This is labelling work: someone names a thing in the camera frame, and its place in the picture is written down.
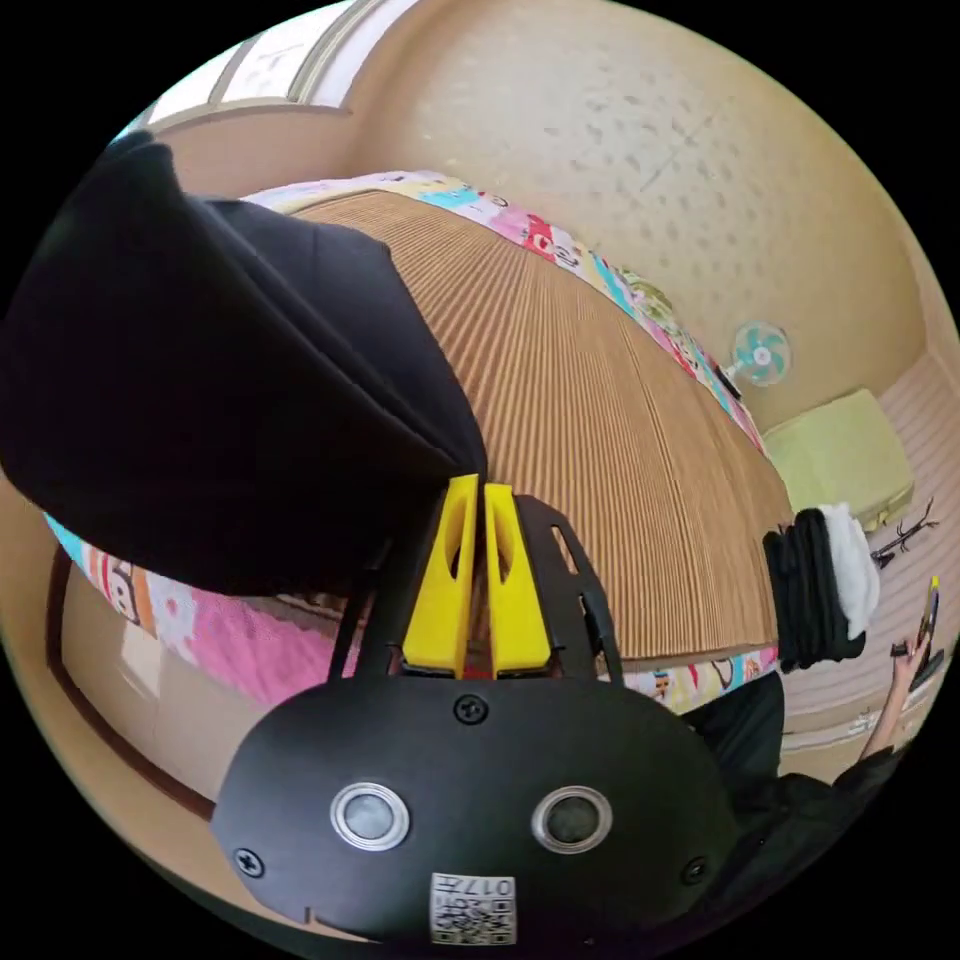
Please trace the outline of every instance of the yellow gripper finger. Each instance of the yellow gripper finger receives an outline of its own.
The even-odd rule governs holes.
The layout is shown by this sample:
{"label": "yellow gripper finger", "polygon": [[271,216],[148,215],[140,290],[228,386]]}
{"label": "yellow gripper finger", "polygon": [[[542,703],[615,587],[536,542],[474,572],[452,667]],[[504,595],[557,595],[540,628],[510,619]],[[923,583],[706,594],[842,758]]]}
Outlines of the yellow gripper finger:
{"label": "yellow gripper finger", "polygon": [[403,641],[414,670],[463,676],[473,597],[480,478],[450,481],[420,592]]}
{"label": "yellow gripper finger", "polygon": [[488,483],[483,499],[493,675],[546,670],[550,641],[513,490]]}

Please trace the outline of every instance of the wall-mounted fan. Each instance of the wall-mounted fan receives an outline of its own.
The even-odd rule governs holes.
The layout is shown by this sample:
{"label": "wall-mounted fan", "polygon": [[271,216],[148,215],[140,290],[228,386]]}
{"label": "wall-mounted fan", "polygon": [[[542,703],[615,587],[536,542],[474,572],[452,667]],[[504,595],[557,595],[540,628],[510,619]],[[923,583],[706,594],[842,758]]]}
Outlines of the wall-mounted fan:
{"label": "wall-mounted fan", "polygon": [[723,374],[731,383],[739,379],[770,387],[787,375],[791,360],[783,330],[769,323],[746,323],[734,335],[733,363]]}

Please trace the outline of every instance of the window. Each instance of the window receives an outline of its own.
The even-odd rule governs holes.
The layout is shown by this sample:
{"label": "window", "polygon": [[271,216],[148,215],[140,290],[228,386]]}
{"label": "window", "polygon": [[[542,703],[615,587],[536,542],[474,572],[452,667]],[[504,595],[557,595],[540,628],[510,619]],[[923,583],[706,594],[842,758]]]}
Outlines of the window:
{"label": "window", "polygon": [[206,103],[210,99],[210,94],[220,79],[220,75],[226,70],[227,64],[230,63],[231,58],[239,49],[240,44],[238,43],[229,50],[224,50],[220,56],[214,57],[202,67],[197,67],[189,76],[184,77],[179,83],[175,83],[157,100],[150,113],[151,122],[156,123],[157,120],[163,120],[175,113],[181,113],[184,110],[190,110]]}
{"label": "window", "polygon": [[270,27],[174,84],[115,139],[144,126],[167,126],[182,113],[257,100],[340,107],[374,47],[417,2],[340,0]]}
{"label": "window", "polygon": [[353,0],[321,7],[260,34],[227,85],[224,102],[286,97],[307,55]]}

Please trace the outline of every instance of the black cloth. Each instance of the black cloth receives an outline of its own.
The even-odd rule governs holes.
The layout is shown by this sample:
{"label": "black cloth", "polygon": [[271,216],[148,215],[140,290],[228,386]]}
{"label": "black cloth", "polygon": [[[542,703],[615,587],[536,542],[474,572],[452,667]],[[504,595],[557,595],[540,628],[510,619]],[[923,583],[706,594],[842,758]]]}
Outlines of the black cloth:
{"label": "black cloth", "polygon": [[797,877],[840,838],[900,759],[888,747],[832,785],[802,774],[778,777],[784,697],[777,674],[684,719],[717,759],[741,831],[733,854],[695,907],[694,919],[732,918]]}
{"label": "black cloth", "polygon": [[819,510],[801,510],[792,526],[771,530],[763,549],[777,614],[780,667],[806,670],[823,660],[859,657],[866,634],[848,639],[840,606],[827,522]]}
{"label": "black cloth", "polygon": [[0,406],[28,499],[226,594],[346,593],[487,469],[385,244],[186,195],[148,133],[111,144],[39,247],[0,328]]}
{"label": "black cloth", "polygon": [[783,681],[770,673],[683,719],[707,742],[727,791],[735,795],[776,779],[785,715]]}

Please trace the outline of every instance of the white towel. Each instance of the white towel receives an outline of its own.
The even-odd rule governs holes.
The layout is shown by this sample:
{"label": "white towel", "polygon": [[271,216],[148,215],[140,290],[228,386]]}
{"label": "white towel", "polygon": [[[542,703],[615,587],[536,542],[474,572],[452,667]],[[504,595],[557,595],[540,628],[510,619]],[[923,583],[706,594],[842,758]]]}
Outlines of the white towel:
{"label": "white towel", "polygon": [[837,593],[850,623],[847,639],[853,640],[867,629],[880,602],[880,574],[870,556],[863,527],[850,515],[850,505],[840,503],[817,509],[827,523]]}

